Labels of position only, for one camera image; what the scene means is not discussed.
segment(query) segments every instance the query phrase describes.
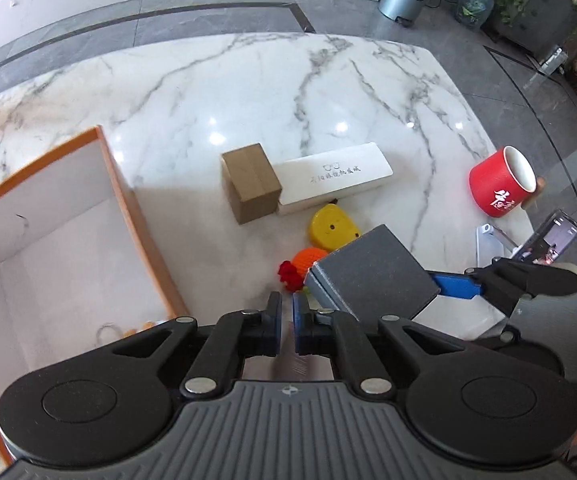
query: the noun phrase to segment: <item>orange bead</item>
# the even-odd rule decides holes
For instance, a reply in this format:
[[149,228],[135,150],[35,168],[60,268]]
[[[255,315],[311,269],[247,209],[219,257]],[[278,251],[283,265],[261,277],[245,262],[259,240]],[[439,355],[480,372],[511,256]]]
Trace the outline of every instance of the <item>orange bead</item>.
[[297,273],[302,278],[304,278],[311,266],[319,259],[325,257],[326,254],[328,254],[328,252],[324,249],[318,249],[317,247],[307,247],[306,249],[299,251],[299,253],[293,257],[291,263],[297,269]]

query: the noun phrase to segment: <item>yellow toy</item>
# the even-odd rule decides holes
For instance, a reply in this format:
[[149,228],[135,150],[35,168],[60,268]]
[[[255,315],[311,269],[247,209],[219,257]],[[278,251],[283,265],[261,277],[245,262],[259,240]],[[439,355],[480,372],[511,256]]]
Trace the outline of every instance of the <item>yellow toy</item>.
[[360,237],[360,230],[335,204],[326,204],[309,225],[309,238],[315,247],[333,252]]

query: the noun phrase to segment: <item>phone holder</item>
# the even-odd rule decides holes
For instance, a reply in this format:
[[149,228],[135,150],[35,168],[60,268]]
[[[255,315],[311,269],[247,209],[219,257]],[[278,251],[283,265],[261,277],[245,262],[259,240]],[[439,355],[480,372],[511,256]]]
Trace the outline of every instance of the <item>phone holder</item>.
[[508,258],[518,247],[504,231],[492,224],[480,225],[475,230],[477,267],[489,266],[494,258]]

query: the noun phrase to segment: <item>dark gray box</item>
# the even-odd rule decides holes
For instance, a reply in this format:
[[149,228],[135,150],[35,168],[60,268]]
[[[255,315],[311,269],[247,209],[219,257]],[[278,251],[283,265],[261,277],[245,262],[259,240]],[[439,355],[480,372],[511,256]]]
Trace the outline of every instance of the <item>dark gray box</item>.
[[305,285],[323,307],[350,312],[371,330],[385,314],[412,319],[440,293],[385,225],[318,260]]

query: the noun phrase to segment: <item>plastic water bottle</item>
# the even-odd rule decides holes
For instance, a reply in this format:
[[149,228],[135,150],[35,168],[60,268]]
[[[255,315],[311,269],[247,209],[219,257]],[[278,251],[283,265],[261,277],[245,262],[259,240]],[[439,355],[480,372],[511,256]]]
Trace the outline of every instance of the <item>plastic water bottle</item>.
[[479,30],[493,10],[493,0],[459,0],[455,19],[471,30]]

